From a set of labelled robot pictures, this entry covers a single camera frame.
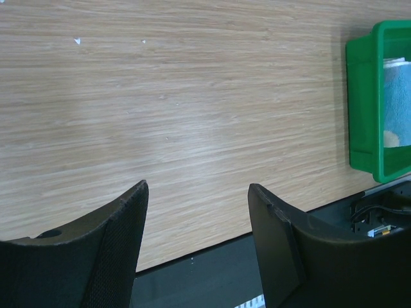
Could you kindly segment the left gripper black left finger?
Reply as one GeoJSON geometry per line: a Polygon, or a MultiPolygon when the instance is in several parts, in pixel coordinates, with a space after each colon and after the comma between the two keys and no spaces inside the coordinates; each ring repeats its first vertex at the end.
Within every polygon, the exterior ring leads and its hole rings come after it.
{"type": "Polygon", "coordinates": [[[128,307],[148,208],[146,181],[35,238],[1,242],[1,307],[128,307]]]}

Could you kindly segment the green plastic tray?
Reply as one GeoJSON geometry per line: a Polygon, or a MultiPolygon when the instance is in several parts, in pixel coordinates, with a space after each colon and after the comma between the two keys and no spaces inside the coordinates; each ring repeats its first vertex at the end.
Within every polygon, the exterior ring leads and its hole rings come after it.
{"type": "Polygon", "coordinates": [[[410,21],[381,21],[345,45],[349,117],[349,163],[379,183],[410,172],[410,145],[386,148],[384,68],[388,58],[410,62],[410,21]]]}

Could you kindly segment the blue polka dot towel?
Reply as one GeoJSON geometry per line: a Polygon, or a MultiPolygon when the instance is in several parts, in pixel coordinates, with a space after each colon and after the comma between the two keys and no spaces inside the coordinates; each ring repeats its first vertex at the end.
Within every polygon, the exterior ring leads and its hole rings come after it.
{"type": "Polygon", "coordinates": [[[388,58],[384,68],[384,125],[386,148],[410,145],[410,62],[388,58]]]}

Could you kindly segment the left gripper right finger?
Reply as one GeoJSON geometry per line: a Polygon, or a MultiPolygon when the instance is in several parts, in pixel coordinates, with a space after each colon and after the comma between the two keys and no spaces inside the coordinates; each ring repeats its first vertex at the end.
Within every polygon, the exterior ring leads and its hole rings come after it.
{"type": "Polygon", "coordinates": [[[248,191],[267,307],[409,307],[410,184],[304,212],[248,191]]]}

